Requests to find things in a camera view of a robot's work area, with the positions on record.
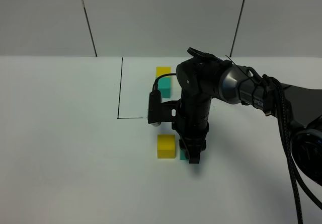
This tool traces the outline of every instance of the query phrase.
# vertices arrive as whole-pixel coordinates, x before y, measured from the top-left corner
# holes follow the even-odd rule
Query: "white table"
[[[162,60],[182,58],[124,58],[120,91],[121,58],[0,58],[0,223],[296,223],[277,121],[259,110],[215,99],[201,163],[156,158],[156,135],[175,133],[141,105]],[[321,58],[234,60],[322,89]]]

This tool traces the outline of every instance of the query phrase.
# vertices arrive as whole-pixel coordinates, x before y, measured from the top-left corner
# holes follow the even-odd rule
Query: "teal block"
[[[183,150],[180,150],[180,160],[188,160],[185,156],[185,152]]]
[[[171,97],[171,78],[163,77],[159,80],[158,89],[161,92],[162,98],[170,98]]]

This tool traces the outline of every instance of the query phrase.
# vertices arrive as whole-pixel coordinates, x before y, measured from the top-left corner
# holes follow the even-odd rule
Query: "white wall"
[[[243,0],[84,0],[98,55],[230,53]]]
[[[81,0],[0,0],[0,55],[95,55]]]
[[[233,56],[322,56],[322,0],[246,0]]]

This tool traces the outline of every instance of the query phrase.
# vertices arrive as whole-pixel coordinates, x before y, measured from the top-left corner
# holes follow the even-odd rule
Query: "yellow block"
[[[171,73],[171,67],[157,67],[156,68],[156,77],[162,76],[163,74]]]
[[[176,144],[174,135],[157,136],[157,158],[174,159],[176,156]]]

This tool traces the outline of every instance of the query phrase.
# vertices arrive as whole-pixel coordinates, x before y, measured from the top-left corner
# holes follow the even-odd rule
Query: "black line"
[[[120,117],[118,119],[143,119],[145,117]]]
[[[119,108],[117,110],[117,119],[119,119],[119,114],[120,114],[120,101],[121,101],[121,88],[122,88],[122,72],[123,72],[123,57],[122,57],[122,63],[121,63],[121,80],[120,80],[120,93],[119,93]]]
[[[235,40],[236,40],[236,36],[237,36],[237,32],[238,32],[238,28],[239,28],[239,23],[240,23],[240,19],[242,18],[242,13],[243,13],[243,9],[244,9],[244,4],[245,4],[245,0],[243,0],[243,3],[241,4],[241,9],[240,9],[240,14],[239,14],[239,18],[238,18],[238,23],[237,23],[237,27],[236,27],[236,31],[235,31],[235,36],[233,38],[233,42],[232,42],[232,46],[231,46],[231,51],[230,51],[230,55],[229,57],[232,56],[232,51],[233,51],[233,47],[235,46]]]
[[[94,49],[94,52],[95,52],[95,57],[97,57],[96,47],[95,47],[95,44],[94,44],[93,34],[92,34],[91,27],[90,27],[89,18],[88,18],[88,16],[87,16],[87,12],[86,12],[86,8],[85,8],[84,0],[82,0],[82,5],[83,5],[83,9],[84,9],[84,13],[85,13],[86,21],[87,21],[87,26],[88,26],[88,28],[89,28],[90,35],[91,35],[91,40],[92,40],[93,49]]]

